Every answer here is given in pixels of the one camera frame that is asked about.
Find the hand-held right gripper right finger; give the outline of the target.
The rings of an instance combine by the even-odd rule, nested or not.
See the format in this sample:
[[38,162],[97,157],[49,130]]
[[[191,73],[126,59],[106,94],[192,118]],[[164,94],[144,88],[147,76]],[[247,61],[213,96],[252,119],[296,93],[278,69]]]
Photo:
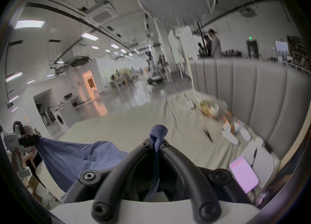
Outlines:
[[216,221],[223,210],[220,201],[252,205],[233,174],[223,168],[211,170],[196,166],[165,139],[159,148],[160,164],[177,177],[177,193],[169,199],[189,199],[194,221]]

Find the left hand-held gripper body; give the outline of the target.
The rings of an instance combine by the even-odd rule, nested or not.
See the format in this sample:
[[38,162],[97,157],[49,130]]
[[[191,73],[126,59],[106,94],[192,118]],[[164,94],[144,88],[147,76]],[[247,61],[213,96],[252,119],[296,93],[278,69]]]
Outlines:
[[21,137],[20,126],[15,125],[15,130],[13,133],[8,133],[4,135],[4,144],[7,150],[11,152],[11,162],[13,163],[13,168],[20,178],[28,177],[31,175],[31,170],[24,168],[22,165],[22,159],[20,155],[25,151],[25,148],[20,145]]

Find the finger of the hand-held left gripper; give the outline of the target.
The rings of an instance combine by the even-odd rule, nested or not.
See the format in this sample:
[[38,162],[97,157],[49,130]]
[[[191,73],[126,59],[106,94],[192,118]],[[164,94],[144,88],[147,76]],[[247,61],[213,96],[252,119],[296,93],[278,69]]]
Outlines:
[[31,147],[39,143],[41,136],[33,134],[33,135],[22,135],[19,138],[19,144],[23,147]]

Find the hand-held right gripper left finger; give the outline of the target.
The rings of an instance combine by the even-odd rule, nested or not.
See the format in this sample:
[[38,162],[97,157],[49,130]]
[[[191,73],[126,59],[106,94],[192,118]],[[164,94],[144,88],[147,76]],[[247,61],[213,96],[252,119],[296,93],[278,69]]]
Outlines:
[[123,187],[127,178],[153,151],[147,138],[115,167],[101,171],[85,170],[65,194],[62,204],[94,200],[91,216],[95,221],[117,221]]

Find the person's left hand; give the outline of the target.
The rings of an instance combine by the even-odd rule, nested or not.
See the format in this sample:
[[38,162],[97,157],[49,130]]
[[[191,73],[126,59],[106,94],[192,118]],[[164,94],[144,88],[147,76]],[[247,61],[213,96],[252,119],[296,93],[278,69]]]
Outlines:
[[40,164],[40,156],[37,152],[30,152],[29,154],[26,154],[22,158],[22,164],[25,167],[37,169],[38,164]]

